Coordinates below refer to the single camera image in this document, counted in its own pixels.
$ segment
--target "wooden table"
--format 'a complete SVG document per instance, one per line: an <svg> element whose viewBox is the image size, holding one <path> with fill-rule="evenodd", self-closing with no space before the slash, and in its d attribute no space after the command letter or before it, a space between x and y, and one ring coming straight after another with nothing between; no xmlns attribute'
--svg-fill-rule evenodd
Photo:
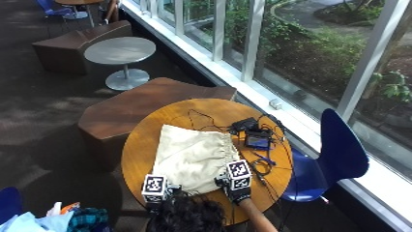
<svg viewBox="0 0 412 232"><path fill-rule="evenodd" d="M89 21L90 21L90 26L93 27L93 17L90 14L90 4L97 4L100 2L102 2L102 0L56 0L56 2L61 5L68 5L68 6L86 6L86 10L88 10L88 15L89 15Z"/></svg>
<svg viewBox="0 0 412 232"><path fill-rule="evenodd" d="M204 126L212 125L210 119L197 113L190 113L192 122L188 117L188 111L194 109L204 115L208 115L213 119L216 126L225 127L230 126L232 123L253 117L258 118L261 113L250 108L249 106L240 104L233 101L217 100L217 99L192 99L188 101L180 101L156 110L150 113L137 124L130 132L126 140L126 144L122 152L121 167L126 185L130 193L141 205L144 200L141 197L141 184L144 181L145 174L150 173L157 145L160 140L160 132L164 124L181 127L192 130L200 129ZM266 117L262 117L258 124L269 125L276 129L276 134L282 136L278 127L274 127L273 121ZM216 128L209 127L204 131L218 131ZM233 136L233 144L238 151L242 152L244 157L248 161L257 160L257 157L250 153L250 148L244 146L244 135L238 139ZM256 176L252 177L250 184L250 198L261 212L266 211L274 204L278 197L281 196L286 184L290 178L290 149L288 141L285 140L277 144L270 151L270 159L277 163L269 175L265 179L270 183L272 187L265 188L258 182ZM226 224L236 224L248 220L242 210L234 206L234 220L232 221L232 203L228 200L221 189L209 192L206 194L208 199L218 201L222 204L225 210Z"/></svg>

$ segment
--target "blue plastic chair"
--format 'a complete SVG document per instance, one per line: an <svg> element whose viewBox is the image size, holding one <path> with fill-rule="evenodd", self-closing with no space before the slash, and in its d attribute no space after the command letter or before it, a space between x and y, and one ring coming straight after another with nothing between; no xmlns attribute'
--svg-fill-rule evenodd
<svg viewBox="0 0 412 232"><path fill-rule="evenodd" d="M0 190L0 224L6 222L14 215L20 215L21 197L14 187L2 188Z"/></svg>
<svg viewBox="0 0 412 232"><path fill-rule="evenodd" d="M53 10L52 9L52 7L53 7L53 0L36 0L36 1L37 1L38 5L40 5L45 15L46 15L49 37L50 37L50 29L49 29L49 17L50 16L61 16L62 21L65 23L66 31L68 31L69 29L68 29L68 24L66 24L64 16L69 15L69 14L73 14L73 11L69 8L60 8L57 10Z"/></svg>
<svg viewBox="0 0 412 232"><path fill-rule="evenodd" d="M337 181L357 178L366 172L368 156L352 129L333 109L321 113L320 141L317 159L292 148L294 174L281 199L313 201Z"/></svg>

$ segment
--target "cable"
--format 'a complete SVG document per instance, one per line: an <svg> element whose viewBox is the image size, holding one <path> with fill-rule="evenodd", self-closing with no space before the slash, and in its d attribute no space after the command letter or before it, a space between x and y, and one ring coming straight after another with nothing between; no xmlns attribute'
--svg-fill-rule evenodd
<svg viewBox="0 0 412 232"><path fill-rule="evenodd" d="M200 115L208 117L208 118L210 119L212 125L210 125L210 126L204 126L204 127L200 128L200 129L194 129L193 120L192 120L192 117L190 117L190 112L192 112L192 111L196 112L197 114L200 114ZM210 127L213 127L213 128L217 128L217 129L222 132L222 128L225 128L225 129L230 128L230 127L218 127L218 126L216 126L216 125L214 125L214 119L213 119L210 116L208 116L206 114L198 112L198 111L194 110L194 109L189 109L189 110L188 110L188 117L189 117L189 120L190 120L192 129L193 129L194 131L201 131L204 128L210 128Z"/></svg>

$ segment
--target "round gray table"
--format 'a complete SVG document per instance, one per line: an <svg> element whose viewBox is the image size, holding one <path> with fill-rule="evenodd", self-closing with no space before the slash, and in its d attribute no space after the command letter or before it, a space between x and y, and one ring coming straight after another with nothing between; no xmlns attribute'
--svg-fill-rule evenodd
<svg viewBox="0 0 412 232"><path fill-rule="evenodd" d="M121 37L94 43L85 51L89 61L101 65L124 65L124 69L112 73L105 85L113 90L129 90L145 83L149 74L137 69L128 69L128 64L138 62L156 51L154 43L137 37Z"/></svg>

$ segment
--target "wooden bench seat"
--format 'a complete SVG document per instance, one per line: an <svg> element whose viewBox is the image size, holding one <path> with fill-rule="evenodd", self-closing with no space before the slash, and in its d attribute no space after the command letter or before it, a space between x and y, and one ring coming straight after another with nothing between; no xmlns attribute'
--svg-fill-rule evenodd
<svg viewBox="0 0 412 232"><path fill-rule="evenodd" d="M82 31L70 31L32 46L46 71L88 74L90 62L84 57L86 48L100 41L130 35L130 23L122 20Z"/></svg>
<svg viewBox="0 0 412 232"><path fill-rule="evenodd" d="M88 107L77 126L101 168L116 168L132 129L158 108L189 99L232 100L234 95L232 87L204 87L158 77Z"/></svg>

